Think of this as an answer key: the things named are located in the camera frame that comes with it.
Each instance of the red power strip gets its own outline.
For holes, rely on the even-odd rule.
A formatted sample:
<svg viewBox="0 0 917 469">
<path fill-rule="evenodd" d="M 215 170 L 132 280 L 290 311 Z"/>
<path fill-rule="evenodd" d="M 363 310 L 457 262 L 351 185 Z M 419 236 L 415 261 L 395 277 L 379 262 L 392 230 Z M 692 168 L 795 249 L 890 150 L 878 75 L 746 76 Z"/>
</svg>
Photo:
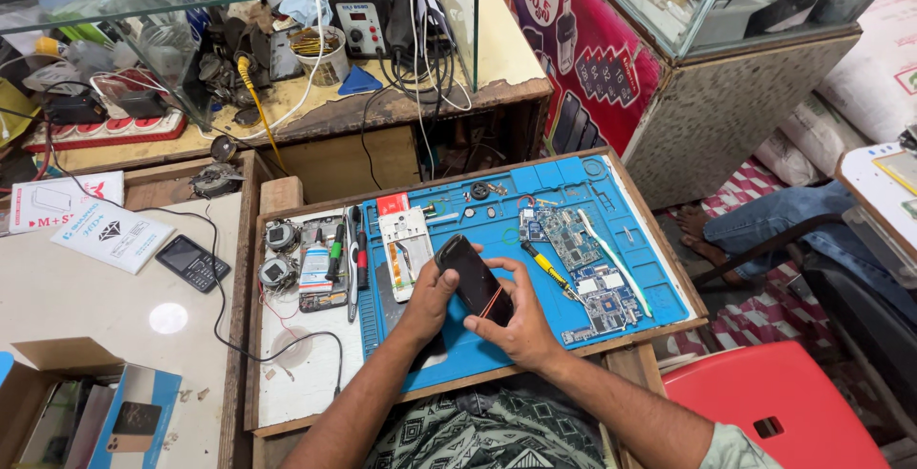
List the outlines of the red power strip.
<svg viewBox="0 0 917 469">
<path fill-rule="evenodd" d="M 52 140 L 56 150 L 164 141 L 176 139 L 184 130 L 186 121 L 187 117 L 184 113 L 173 109 L 161 118 L 109 118 L 101 123 L 53 125 Z M 23 148 L 30 152 L 45 151 L 46 126 L 45 124 L 40 125 Z"/>
</svg>

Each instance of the man's left hand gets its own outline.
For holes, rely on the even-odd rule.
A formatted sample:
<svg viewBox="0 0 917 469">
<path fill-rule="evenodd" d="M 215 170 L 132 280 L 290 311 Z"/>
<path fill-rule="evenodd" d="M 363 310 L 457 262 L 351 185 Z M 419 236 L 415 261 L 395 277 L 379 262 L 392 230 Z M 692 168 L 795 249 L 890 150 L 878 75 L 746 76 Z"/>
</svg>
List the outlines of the man's left hand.
<svg viewBox="0 0 917 469">
<path fill-rule="evenodd" d="M 484 250 L 476 243 L 471 246 L 477 252 Z M 447 269 L 441 274 L 436 262 L 428 261 L 420 269 L 411 300 L 393 333 L 397 331 L 416 341 L 418 349 L 430 343 L 446 320 L 446 305 L 458 286 L 458 272 Z"/>
</svg>

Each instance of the bare foot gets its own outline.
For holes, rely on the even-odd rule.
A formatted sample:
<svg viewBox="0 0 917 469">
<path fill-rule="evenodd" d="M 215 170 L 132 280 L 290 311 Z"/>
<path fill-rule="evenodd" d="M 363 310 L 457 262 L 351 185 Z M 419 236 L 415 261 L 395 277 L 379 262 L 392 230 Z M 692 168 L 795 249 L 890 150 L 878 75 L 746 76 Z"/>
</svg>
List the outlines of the bare foot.
<svg viewBox="0 0 917 469">
<path fill-rule="evenodd" d="M 704 210 L 697 205 L 682 205 L 679 216 L 675 217 L 675 221 L 683 231 L 698 239 L 704 237 L 704 224 L 710 219 L 710 215 L 704 213 Z"/>
<path fill-rule="evenodd" d="M 701 240 L 692 234 L 686 234 L 682 236 L 682 243 L 691 248 L 692 251 L 704 256 L 705 259 L 714 264 L 714 266 L 720 266 L 729 261 L 729 258 L 726 257 L 726 253 L 723 251 L 723 249 L 720 249 L 712 243 L 707 243 L 706 241 Z M 748 286 L 748 281 L 742 279 L 742 276 L 736 274 L 736 271 L 734 270 L 723 274 L 723 280 L 726 281 L 726 284 L 730 287 L 741 288 Z"/>
</svg>

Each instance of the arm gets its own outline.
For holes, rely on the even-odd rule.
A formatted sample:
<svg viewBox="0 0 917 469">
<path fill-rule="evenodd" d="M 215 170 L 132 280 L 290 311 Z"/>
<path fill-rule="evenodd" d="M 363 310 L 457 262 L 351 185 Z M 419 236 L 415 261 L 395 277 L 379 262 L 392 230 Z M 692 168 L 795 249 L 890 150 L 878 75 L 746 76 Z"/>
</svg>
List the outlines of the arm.
<svg viewBox="0 0 917 469">
<path fill-rule="evenodd" d="M 456 271 L 440 275 L 432 260 L 424 265 L 398 325 L 305 432 L 281 469 L 361 466 L 401 391 L 408 368 L 443 326 L 446 303 L 458 285 Z"/>
<path fill-rule="evenodd" d="M 485 260 L 512 272 L 500 278 L 514 314 L 506 328 L 468 316 L 465 328 L 497 344 L 519 366 L 541 375 L 602 421 L 636 458 L 653 469 L 696 469 L 710 449 L 714 424 L 687 408 L 640 388 L 567 352 L 551 333 L 525 265 Z"/>
</svg>

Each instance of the blue silicone repair mat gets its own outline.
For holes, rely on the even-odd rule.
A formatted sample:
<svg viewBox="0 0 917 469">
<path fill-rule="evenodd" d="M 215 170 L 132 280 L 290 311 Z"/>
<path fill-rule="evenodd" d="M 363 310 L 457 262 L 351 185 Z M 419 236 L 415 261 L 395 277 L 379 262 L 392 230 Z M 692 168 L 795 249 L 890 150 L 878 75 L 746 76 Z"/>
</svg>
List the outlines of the blue silicone repair mat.
<svg viewBox="0 0 917 469">
<path fill-rule="evenodd" d="M 508 193 L 499 195 L 491 191 L 484 200 L 471 199 L 470 202 L 465 202 L 462 194 L 469 192 L 471 184 L 475 181 L 489 182 L 494 186 L 501 184 Z M 583 306 L 579 302 L 565 298 L 550 276 L 522 250 L 518 241 L 519 209 L 520 206 L 530 205 L 527 197 L 522 198 L 525 195 L 556 202 L 556 207 L 569 207 L 574 212 L 582 208 L 591 218 L 596 233 L 624 260 L 652 308 L 653 317 L 642 317 L 635 327 L 628 326 L 624 331 L 572 343 L 567 345 L 568 349 L 607 341 L 638 330 L 664 326 L 689 316 L 689 311 L 666 276 L 659 257 L 647 241 L 648 232 L 638 225 L 634 217 L 635 211 L 626 204 L 602 156 L 571 157 L 543 162 L 478 179 L 416 190 L 409 192 L 408 198 L 411 206 L 428 206 L 431 203 L 436 206 L 437 217 L 427 222 L 434 251 L 452 235 L 460 232 L 470 241 L 484 245 L 482 257 L 506 256 L 524 262 L 547 316 L 547 322 L 560 341 L 562 332 L 589 326 L 590 322 Z M 465 216 L 467 207 L 475 210 L 472 217 Z M 493 207 L 494 218 L 488 217 L 488 207 Z M 387 311 L 383 309 L 379 299 L 377 271 L 385 271 L 386 268 L 374 200 L 363 203 L 363 214 L 363 223 L 369 225 L 367 251 L 372 284 L 370 290 L 360 293 L 360 316 L 364 356 L 369 356 L 385 339 L 394 324 L 386 323 Z M 533 245 L 567 281 L 573 283 L 550 243 L 537 242 Z M 592 265 L 608 263 L 609 260 L 603 257 L 601 261 Z M 502 269 L 495 270 L 494 274 L 512 277 Z M 402 391 L 440 384 L 512 363 L 497 346 L 465 330 L 462 320 L 467 313 L 464 304 L 458 297 L 453 296 L 449 301 L 448 315 L 442 329 L 446 358 L 437 364 L 409 373 Z"/>
</svg>

